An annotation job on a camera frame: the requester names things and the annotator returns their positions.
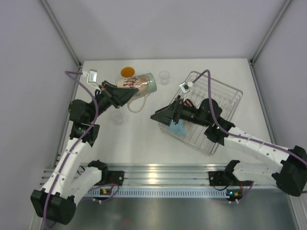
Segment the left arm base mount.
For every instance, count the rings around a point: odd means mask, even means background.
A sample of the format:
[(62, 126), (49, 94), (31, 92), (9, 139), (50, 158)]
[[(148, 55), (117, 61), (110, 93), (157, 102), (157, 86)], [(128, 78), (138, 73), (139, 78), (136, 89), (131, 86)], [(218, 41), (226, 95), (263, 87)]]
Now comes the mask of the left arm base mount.
[(124, 172), (123, 171), (112, 171), (109, 170), (108, 165), (100, 160), (91, 161), (87, 165), (90, 169), (98, 169), (100, 172), (100, 179), (96, 181), (95, 186), (105, 185), (105, 184), (117, 184), (122, 185), (124, 181)]

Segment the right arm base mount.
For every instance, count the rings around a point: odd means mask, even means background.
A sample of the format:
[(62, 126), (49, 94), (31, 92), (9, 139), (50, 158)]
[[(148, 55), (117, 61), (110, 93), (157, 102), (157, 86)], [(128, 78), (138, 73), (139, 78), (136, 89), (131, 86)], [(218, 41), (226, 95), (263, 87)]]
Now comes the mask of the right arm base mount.
[(208, 176), (209, 176), (210, 186), (214, 186), (214, 187), (229, 186), (228, 181), (224, 178), (223, 171), (209, 171)]

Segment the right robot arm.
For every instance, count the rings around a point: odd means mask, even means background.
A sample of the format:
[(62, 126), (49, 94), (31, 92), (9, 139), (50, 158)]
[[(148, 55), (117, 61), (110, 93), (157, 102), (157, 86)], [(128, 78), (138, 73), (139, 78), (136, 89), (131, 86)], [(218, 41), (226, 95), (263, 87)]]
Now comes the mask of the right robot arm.
[(271, 183), (291, 196), (301, 196), (307, 184), (307, 152), (300, 146), (292, 149), (266, 142), (221, 117), (222, 109), (211, 99), (198, 108), (186, 105), (177, 97), (170, 105), (157, 110), (151, 120), (170, 126), (180, 120), (206, 127), (208, 140), (238, 150), (260, 161), (259, 164), (231, 160), (224, 169), (224, 179), (234, 185), (239, 181)]

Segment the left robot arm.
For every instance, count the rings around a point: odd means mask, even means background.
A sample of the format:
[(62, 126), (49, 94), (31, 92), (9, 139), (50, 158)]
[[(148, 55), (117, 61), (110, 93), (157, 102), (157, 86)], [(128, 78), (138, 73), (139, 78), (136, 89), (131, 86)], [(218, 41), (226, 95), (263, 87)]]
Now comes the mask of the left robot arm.
[(107, 184), (110, 178), (107, 164), (100, 160), (91, 161), (78, 178), (75, 175), (85, 156), (84, 148), (92, 147), (98, 137), (97, 118), (111, 106), (124, 106), (139, 90), (104, 81), (98, 91), (90, 103), (80, 99), (70, 103), (69, 120), (73, 125), (67, 146), (47, 182), (31, 194), (35, 212), (44, 220), (67, 225), (84, 195), (96, 184)]

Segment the light blue mug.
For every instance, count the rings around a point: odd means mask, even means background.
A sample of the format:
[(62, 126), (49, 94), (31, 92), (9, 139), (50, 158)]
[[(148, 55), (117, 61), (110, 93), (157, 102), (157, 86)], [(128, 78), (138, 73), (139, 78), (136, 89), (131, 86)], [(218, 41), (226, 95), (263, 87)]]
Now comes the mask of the light blue mug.
[(184, 129), (184, 121), (181, 119), (177, 123), (173, 121), (167, 130), (175, 135), (180, 135), (181, 137), (186, 135), (186, 131)]

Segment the cream coral pattern mug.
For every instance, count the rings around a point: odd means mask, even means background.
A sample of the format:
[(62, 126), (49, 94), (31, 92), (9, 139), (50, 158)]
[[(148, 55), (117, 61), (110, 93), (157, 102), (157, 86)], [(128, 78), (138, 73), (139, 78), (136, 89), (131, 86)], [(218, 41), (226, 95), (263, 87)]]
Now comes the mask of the cream coral pattern mug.
[[(131, 99), (128, 101), (128, 110), (132, 113), (139, 113), (145, 106), (147, 97), (157, 91), (157, 84), (152, 73), (146, 73), (142, 75), (138, 75), (131, 78), (121, 79), (116, 81), (116, 86), (120, 88), (137, 88), (138, 92), (136, 92)], [(138, 110), (132, 110), (130, 104), (143, 98), (143, 102), (141, 107)]]

